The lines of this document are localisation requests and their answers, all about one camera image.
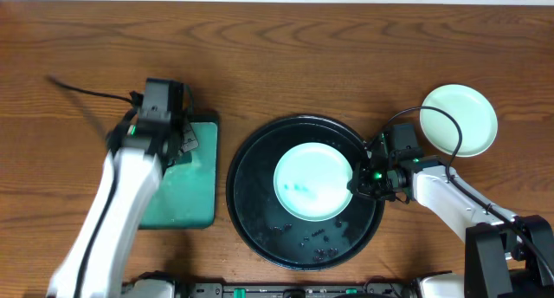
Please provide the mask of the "mint green plate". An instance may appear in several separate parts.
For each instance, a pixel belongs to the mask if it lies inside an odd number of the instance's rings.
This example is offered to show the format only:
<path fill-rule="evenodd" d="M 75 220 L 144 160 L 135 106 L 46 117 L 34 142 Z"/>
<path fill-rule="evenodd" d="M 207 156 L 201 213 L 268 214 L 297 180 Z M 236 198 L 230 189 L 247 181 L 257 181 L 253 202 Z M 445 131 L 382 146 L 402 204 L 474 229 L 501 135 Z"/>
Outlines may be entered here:
<path fill-rule="evenodd" d="M 322 222 L 337 216 L 350 203 L 352 174 L 347 158 L 334 147 L 304 143 L 289 149 L 278 161 L 274 192 L 291 215 Z"/>
<path fill-rule="evenodd" d="M 492 104 L 475 89 L 447 84 L 431 91 L 420 111 L 420 125 L 438 150 L 458 157 L 474 157 L 495 141 L 498 119 Z"/>

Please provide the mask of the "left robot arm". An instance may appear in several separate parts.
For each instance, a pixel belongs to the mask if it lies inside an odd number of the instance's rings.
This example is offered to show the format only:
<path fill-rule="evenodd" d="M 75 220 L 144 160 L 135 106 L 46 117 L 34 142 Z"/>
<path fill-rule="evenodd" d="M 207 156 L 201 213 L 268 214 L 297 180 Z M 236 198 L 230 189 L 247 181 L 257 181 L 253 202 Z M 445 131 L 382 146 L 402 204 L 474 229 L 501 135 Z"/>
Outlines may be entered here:
<path fill-rule="evenodd" d="M 74 244 L 52 275 L 49 297 L 119 297 L 135 235 L 167 168 L 184 154 L 190 87 L 149 78 L 106 136 L 100 185 Z"/>

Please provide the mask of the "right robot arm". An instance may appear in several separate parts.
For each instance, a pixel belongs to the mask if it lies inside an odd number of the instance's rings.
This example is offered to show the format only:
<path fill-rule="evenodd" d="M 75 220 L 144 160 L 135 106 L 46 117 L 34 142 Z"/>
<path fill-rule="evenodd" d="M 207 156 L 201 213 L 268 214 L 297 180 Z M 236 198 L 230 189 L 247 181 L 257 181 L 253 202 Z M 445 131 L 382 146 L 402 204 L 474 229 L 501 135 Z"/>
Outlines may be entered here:
<path fill-rule="evenodd" d="M 415 129 L 394 125 L 365 147 L 348 184 L 374 201 L 417 202 L 465 244 L 463 275 L 419 277 L 405 297 L 551 297 L 553 232 L 541 216 L 501 208 L 461 179 L 448 162 L 424 156 Z"/>

